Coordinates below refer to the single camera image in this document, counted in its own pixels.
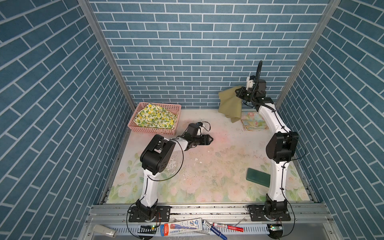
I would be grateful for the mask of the olive green skirt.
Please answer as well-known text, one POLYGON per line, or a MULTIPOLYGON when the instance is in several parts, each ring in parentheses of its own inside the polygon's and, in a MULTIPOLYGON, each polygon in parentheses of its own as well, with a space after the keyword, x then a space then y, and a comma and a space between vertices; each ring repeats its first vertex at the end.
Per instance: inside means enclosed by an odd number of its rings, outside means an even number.
POLYGON ((241 86, 235 86, 219 92, 220 105, 218 112, 229 118, 232 123, 239 121, 242 116, 242 100, 236 94, 236 90, 241 88, 241 86))

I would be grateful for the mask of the pastel floral skirt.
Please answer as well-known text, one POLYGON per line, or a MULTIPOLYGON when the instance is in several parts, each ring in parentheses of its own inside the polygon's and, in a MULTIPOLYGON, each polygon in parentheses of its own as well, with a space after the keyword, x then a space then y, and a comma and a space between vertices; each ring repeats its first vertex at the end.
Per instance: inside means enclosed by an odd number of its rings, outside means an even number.
POLYGON ((269 129, 266 121, 256 111, 242 112, 241 122, 245 131, 261 131, 269 129))

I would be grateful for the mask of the lemon print skirt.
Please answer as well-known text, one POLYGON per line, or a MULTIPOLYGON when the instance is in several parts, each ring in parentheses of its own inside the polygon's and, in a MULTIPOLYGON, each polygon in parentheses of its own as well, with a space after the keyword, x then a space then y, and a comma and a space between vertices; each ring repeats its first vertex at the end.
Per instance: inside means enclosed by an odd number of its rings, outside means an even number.
POLYGON ((177 116, 163 107, 148 104, 144 109, 137 113, 134 122, 142 128, 172 130, 175 128, 177 116))

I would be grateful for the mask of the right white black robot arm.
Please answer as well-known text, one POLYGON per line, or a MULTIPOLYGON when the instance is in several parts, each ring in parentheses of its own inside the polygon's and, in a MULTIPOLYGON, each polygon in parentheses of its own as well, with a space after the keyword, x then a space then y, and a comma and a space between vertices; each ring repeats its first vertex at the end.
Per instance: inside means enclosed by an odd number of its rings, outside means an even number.
POLYGON ((274 102, 266 96, 266 81, 247 77, 246 86, 236 90, 236 96, 251 103, 263 117, 273 135, 266 146, 267 157, 273 161, 265 212, 287 211, 286 181, 289 163, 295 155, 299 134, 291 131, 279 116, 274 102))

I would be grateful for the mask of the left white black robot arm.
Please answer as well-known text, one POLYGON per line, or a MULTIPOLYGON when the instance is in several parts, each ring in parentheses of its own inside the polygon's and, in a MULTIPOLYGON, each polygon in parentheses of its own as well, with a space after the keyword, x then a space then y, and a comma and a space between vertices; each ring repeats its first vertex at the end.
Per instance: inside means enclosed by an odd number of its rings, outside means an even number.
POLYGON ((158 184, 161 172, 163 172, 174 151, 180 150, 181 153, 197 146, 208 146, 213 142, 213 138, 204 134, 209 132, 211 124, 209 122, 197 122, 188 125, 182 135, 176 138, 166 139, 156 134, 141 154, 140 161, 144 170, 144 188, 141 197, 136 205, 143 211, 153 210, 157 206, 158 184))

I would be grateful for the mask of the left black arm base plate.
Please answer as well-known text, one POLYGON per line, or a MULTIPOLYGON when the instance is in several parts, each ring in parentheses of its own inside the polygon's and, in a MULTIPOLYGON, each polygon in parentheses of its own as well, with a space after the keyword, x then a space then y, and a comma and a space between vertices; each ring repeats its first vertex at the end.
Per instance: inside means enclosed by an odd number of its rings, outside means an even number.
POLYGON ((171 214, 170 206, 153 206, 137 207, 133 206, 128 214, 128 221, 130 223, 142 223, 142 222, 155 222, 167 223, 169 222, 171 214))

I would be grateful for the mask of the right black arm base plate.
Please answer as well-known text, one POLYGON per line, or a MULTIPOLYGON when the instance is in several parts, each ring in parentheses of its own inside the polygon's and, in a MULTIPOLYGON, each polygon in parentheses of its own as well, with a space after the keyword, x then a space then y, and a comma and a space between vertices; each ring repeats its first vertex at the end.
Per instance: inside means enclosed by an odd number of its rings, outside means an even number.
POLYGON ((246 207, 247 211, 250 214, 252 222, 263 222, 263 221, 282 221, 289 222, 291 221, 291 216, 289 214, 287 207, 282 207, 281 209, 270 209, 268 210, 265 206, 262 205, 248 205, 246 207))

